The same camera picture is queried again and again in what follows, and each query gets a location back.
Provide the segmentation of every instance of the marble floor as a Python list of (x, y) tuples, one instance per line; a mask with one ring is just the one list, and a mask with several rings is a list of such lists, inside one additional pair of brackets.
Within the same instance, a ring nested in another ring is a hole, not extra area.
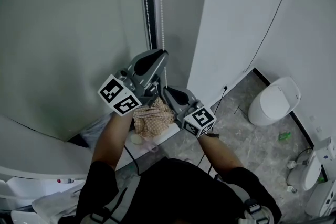
[[(253, 126), (248, 121), (248, 108), (254, 97), (265, 87), (253, 72), (248, 74), (220, 103), (216, 112), (217, 122), (214, 132), (219, 133), (220, 139), (235, 151), (243, 165), (259, 177), (280, 207), (283, 214), (282, 221), (302, 222), (307, 218), (304, 208), (311, 191), (296, 194), (286, 191), (286, 177), (289, 172), (286, 163), (290, 159), (295, 159), (309, 145), (289, 115), (265, 127)], [(280, 142), (278, 135), (283, 132), (291, 132), (291, 137)], [(159, 145), (156, 152), (148, 152), (137, 160), (140, 172), (164, 156), (189, 159), (197, 165), (203, 156), (203, 151), (193, 135), (180, 131)], [(208, 172), (210, 163), (206, 157), (202, 159), (199, 167)], [(125, 180), (135, 173), (134, 163), (118, 170), (118, 185), (122, 186)], [(212, 169), (210, 174), (214, 176), (215, 171)]]

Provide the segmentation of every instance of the baseboard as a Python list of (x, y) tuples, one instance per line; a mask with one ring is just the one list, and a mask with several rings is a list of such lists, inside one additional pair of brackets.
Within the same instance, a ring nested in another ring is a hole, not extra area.
[[(260, 73), (260, 71), (257, 69), (257, 68), (254, 68), (252, 70), (252, 72), (257, 75), (257, 77), (266, 85), (266, 86), (269, 86), (271, 83), (265, 78), (265, 76), (263, 74)], [(313, 141), (311, 140), (307, 130), (305, 129), (305, 127), (303, 127), (302, 123), (300, 122), (300, 120), (298, 119), (298, 117), (296, 117), (294, 111), (291, 111), (289, 113), (289, 115), (292, 117), (292, 119), (295, 121), (295, 123), (297, 124), (297, 126), (299, 127), (300, 131), (302, 132), (302, 134), (304, 135), (305, 139), (307, 140), (309, 146), (311, 148), (314, 148), (314, 143)], [(325, 181), (328, 181), (328, 178), (327, 178), (327, 174), (325, 172), (326, 170), (324, 170), (324, 167), (322, 165), (322, 174), (323, 174), (323, 177), (324, 177), (324, 180)]]

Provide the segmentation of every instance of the plaid cloth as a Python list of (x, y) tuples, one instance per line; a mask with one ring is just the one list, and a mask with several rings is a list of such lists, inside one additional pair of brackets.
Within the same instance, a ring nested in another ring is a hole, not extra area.
[(136, 134), (142, 137), (155, 137), (174, 122), (174, 113), (158, 97), (151, 107), (145, 105), (136, 109), (133, 118)]

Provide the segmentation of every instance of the toilet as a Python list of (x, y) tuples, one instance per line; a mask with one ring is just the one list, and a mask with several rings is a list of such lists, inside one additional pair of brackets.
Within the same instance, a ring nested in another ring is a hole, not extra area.
[(313, 150), (301, 153), (295, 160), (296, 166), (290, 171), (287, 184), (298, 191), (311, 189), (318, 180), (322, 164), (335, 160), (336, 146), (334, 140), (329, 137), (319, 141)]
[(248, 118), (256, 126), (273, 124), (291, 112), (300, 99), (301, 93), (294, 79), (280, 78), (255, 97)]

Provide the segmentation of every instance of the trash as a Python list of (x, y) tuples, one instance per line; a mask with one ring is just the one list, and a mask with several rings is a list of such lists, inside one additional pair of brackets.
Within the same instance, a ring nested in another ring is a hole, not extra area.
[(321, 176), (321, 177), (319, 177), (318, 182), (319, 183), (324, 183), (326, 181), (325, 181), (325, 178), (323, 176)]
[(279, 141), (287, 140), (290, 137), (290, 132), (279, 134)]

